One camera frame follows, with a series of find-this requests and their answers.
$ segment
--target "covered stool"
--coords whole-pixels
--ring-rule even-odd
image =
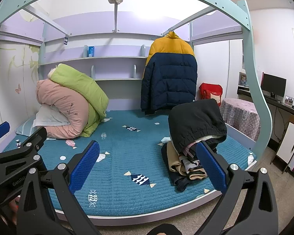
[[[260,133],[260,118],[252,102],[225,98],[220,106],[223,120],[244,133],[252,140],[257,140]]]

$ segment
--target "pink comforter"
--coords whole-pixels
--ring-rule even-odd
[[[88,102],[82,95],[51,80],[40,80],[36,96],[40,104],[55,105],[70,122],[64,126],[45,126],[48,137],[72,139],[82,133],[89,115]]]

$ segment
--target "red backpack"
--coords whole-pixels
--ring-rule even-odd
[[[215,99],[221,105],[222,86],[202,83],[199,87],[200,99]]]

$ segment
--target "cabinet handle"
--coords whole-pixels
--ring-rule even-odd
[[[291,153],[293,152],[293,150],[294,150],[294,145],[293,145],[293,147],[292,147]]]

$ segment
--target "green blanket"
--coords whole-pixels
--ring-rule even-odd
[[[81,136],[89,137],[96,130],[100,121],[106,117],[109,99],[104,91],[92,78],[63,63],[58,65],[50,79],[80,93],[88,101],[88,123]]]

